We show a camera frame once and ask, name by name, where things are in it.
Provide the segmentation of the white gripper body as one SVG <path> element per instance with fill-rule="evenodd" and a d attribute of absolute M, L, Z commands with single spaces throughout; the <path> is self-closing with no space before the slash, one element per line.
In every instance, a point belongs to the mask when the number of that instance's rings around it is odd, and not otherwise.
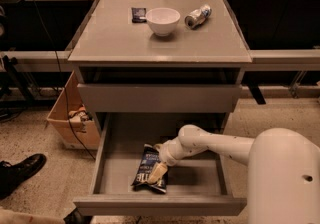
<path fill-rule="evenodd" d="M 178 138 L 168 140 L 160 146 L 159 158 L 168 166 L 175 166 L 186 157 L 186 148 Z"/>

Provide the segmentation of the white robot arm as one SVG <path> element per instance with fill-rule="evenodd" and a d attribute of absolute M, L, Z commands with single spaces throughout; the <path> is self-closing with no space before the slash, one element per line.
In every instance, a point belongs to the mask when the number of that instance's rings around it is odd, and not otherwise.
<path fill-rule="evenodd" d="M 297 132 L 272 128 L 252 139 L 185 125 L 156 149 L 150 184 L 180 160 L 210 150 L 248 167 L 248 224 L 320 224 L 320 148 Z"/>

